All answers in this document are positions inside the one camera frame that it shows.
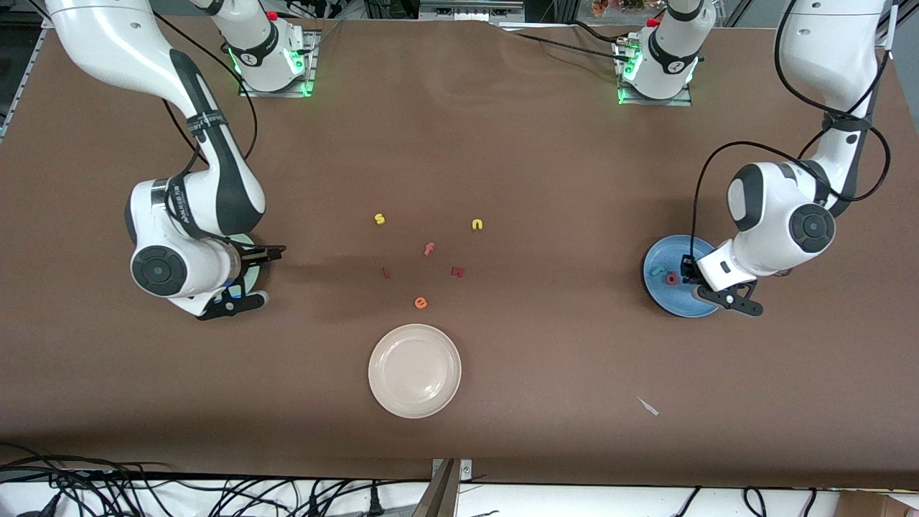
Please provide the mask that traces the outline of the green plate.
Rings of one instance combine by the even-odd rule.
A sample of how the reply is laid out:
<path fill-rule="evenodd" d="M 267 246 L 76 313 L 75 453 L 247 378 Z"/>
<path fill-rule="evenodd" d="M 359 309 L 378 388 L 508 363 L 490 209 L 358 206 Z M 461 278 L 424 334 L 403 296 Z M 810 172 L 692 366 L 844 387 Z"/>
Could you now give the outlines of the green plate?
<path fill-rule="evenodd" d="M 231 235 L 230 239 L 246 245 L 255 244 L 253 239 L 250 238 L 249 235 L 246 235 L 246 233 L 236 233 L 235 235 Z M 243 275 L 244 294 L 249 294 L 249 292 L 252 292 L 253 288 L 255 288 L 259 271 L 260 267 L 252 267 L 247 269 L 246 273 Z"/>

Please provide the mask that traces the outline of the blue plate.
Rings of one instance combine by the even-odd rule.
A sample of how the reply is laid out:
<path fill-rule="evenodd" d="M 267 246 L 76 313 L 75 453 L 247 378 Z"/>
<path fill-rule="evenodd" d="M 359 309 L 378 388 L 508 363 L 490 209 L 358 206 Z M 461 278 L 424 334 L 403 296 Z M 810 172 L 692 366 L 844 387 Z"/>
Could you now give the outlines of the blue plate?
<path fill-rule="evenodd" d="M 716 313 L 717 308 L 706 302 L 693 298 L 696 285 L 681 283 L 676 286 L 666 285 L 664 277 L 667 272 L 675 271 L 680 275 L 680 263 L 683 255 L 692 254 L 695 258 L 702 258 L 714 249 L 705 240 L 696 238 L 690 243 L 689 235 L 666 236 L 654 243 L 646 251 L 641 265 L 641 273 L 646 291 L 656 302 L 658 307 L 677 317 L 702 318 Z M 650 277 L 649 272 L 657 266 L 666 268 L 663 274 Z"/>

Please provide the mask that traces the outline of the beige plate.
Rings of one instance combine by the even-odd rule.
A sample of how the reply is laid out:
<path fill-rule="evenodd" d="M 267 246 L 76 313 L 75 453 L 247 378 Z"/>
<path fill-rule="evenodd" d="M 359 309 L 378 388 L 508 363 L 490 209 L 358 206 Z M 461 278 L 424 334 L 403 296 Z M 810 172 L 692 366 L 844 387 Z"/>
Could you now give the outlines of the beige plate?
<path fill-rule="evenodd" d="M 457 395 L 462 358 L 439 328 L 407 324 L 378 341 L 368 364 L 368 382 L 387 412 L 404 419 L 429 418 Z"/>

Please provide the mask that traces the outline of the orange flower decoration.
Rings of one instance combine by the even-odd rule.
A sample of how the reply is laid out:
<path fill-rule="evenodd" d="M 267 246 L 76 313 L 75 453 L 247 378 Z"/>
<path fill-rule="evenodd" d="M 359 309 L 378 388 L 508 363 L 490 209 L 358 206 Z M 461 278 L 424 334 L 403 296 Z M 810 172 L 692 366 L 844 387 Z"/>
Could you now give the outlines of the orange flower decoration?
<path fill-rule="evenodd" d="M 591 12 L 598 19 L 621 14 L 640 14 L 656 0 L 592 0 Z"/>

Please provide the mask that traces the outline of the grey metal beam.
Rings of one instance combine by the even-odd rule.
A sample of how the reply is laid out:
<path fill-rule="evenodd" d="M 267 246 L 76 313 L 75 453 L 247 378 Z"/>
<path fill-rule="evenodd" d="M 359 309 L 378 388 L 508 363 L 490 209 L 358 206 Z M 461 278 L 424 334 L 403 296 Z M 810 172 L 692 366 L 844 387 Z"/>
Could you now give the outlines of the grey metal beam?
<path fill-rule="evenodd" d="M 462 473 L 460 459 L 440 460 L 411 517 L 455 517 Z"/>

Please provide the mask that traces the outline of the brown cardboard box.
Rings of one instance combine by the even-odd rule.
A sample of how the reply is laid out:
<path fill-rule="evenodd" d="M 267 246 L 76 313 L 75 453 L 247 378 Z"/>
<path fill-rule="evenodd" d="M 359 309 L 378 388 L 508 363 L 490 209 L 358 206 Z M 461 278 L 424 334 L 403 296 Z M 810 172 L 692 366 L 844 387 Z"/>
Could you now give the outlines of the brown cardboard box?
<path fill-rule="evenodd" d="M 919 501 L 903 500 L 906 494 L 866 490 L 840 492 L 833 517 L 919 517 Z"/>

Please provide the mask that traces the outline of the silver metal box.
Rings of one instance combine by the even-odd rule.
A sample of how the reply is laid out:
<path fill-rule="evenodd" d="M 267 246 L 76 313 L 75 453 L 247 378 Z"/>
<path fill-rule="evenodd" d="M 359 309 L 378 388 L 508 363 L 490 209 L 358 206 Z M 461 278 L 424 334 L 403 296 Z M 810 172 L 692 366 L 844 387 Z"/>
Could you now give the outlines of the silver metal box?
<path fill-rule="evenodd" d="M 418 19 L 524 23 L 526 10 L 524 0 L 419 0 Z"/>

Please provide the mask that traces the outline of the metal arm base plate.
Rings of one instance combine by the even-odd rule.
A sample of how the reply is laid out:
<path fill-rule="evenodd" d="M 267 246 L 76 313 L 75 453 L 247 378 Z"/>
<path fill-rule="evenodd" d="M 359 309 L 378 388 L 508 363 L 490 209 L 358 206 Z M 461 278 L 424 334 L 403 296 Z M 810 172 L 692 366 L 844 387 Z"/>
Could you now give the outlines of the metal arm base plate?
<path fill-rule="evenodd" d="M 613 44 L 616 64 L 617 97 L 620 105 L 689 107 L 692 104 L 689 83 L 699 63 L 699 56 L 660 61 L 644 52 L 639 39 L 621 38 Z"/>
<path fill-rule="evenodd" d="M 232 52 L 243 79 L 241 94 L 263 98 L 308 98 L 313 92 L 322 34 L 291 26 L 276 48 L 256 62 L 250 53 Z"/>

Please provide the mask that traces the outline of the aluminium frame rail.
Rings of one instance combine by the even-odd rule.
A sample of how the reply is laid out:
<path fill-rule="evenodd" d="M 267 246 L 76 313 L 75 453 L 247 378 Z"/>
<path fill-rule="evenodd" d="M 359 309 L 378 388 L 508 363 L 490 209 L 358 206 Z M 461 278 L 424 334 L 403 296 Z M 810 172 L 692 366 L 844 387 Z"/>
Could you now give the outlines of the aluminium frame rail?
<path fill-rule="evenodd" d="M 0 144 L 21 103 L 48 30 L 40 25 L 0 24 Z"/>
<path fill-rule="evenodd" d="M 898 27 L 917 13 L 919 13 L 919 0 L 892 0 L 889 12 L 879 25 L 877 45 L 882 46 L 884 50 L 892 50 Z"/>

